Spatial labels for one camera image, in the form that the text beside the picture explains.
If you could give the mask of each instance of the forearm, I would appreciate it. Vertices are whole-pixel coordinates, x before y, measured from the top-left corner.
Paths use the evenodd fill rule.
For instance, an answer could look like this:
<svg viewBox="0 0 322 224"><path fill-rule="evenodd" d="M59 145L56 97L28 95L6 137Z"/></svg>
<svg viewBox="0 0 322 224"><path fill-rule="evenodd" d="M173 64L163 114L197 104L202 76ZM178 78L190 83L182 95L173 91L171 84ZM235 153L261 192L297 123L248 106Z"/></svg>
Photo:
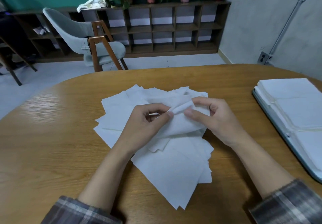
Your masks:
<svg viewBox="0 0 322 224"><path fill-rule="evenodd" d="M116 143L79 195L78 200L110 213L123 171L130 158L131 154Z"/></svg>
<svg viewBox="0 0 322 224"><path fill-rule="evenodd" d="M232 148L241 159L262 198L294 180L294 177L249 135L243 136Z"/></svg>

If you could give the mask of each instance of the white floor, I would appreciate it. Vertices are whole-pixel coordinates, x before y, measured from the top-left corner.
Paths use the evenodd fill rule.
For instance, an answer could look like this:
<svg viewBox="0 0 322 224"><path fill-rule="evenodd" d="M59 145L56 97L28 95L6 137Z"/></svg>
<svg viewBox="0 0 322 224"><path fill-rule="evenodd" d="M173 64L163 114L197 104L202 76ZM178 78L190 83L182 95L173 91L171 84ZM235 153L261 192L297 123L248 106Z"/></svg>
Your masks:
<svg viewBox="0 0 322 224"><path fill-rule="evenodd" d="M124 59L127 67L133 69L165 68L225 64L218 54L159 56ZM13 77L4 69L0 72L0 119L24 101L67 79L94 72L83 61L38 63L37 72L29 67L15 71L22 86L18 86ZM103 71L117 70L113 63L103 65Z"/></svg>

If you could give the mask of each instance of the fingernail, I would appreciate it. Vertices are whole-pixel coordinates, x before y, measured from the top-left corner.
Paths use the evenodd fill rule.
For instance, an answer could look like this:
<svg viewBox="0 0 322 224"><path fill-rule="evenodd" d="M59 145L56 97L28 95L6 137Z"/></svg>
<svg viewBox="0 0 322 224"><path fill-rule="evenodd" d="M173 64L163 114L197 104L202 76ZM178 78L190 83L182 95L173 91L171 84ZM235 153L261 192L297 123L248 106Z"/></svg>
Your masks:
<svg viewBox="0 0 322 224"><path fill-rule="evenodd" d="M192 116L192 108L186 109L183 114L188 117Z"/></svg>
<svg viewBox="0 0 322 224"><path fill-rule="evenodd" d="M172 118L174 116L174 113L172 111L168 111L167 114Z"/></svg>

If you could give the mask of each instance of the left hand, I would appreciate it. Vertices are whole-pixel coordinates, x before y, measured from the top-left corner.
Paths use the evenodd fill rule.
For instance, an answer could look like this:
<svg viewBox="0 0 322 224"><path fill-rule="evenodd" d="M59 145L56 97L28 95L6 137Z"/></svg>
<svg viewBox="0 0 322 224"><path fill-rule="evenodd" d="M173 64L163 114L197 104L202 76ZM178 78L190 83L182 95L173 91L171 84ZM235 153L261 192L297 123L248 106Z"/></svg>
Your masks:
<svg viewBox="0 0 322 224"><path fill-rule="evenodd" d="M172 112L167 112L169 109L161 103L135 106L115 146L121 146L125 153L133 155L173 117Z"/></svg>

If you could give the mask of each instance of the chair seat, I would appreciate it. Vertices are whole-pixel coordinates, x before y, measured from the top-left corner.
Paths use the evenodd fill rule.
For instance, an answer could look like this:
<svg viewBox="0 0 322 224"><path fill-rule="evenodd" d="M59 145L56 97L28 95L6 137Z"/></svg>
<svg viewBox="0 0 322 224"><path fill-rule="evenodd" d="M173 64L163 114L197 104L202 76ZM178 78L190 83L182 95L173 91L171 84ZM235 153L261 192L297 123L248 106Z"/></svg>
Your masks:
<svg viewBox="0 0 322 224"><path fill-rule="evenodd" d="M120 42L109 42L109 45L111 46L115 56L117 59L121 59L125 56L125 46ZM105 49L103 43L96 44L96 51L97 51L97 57L99 60L99 65L111 63L112 59ZM85 54L84 55L84 62L86 66L93 67L93 58L92 55Z"/></svg>

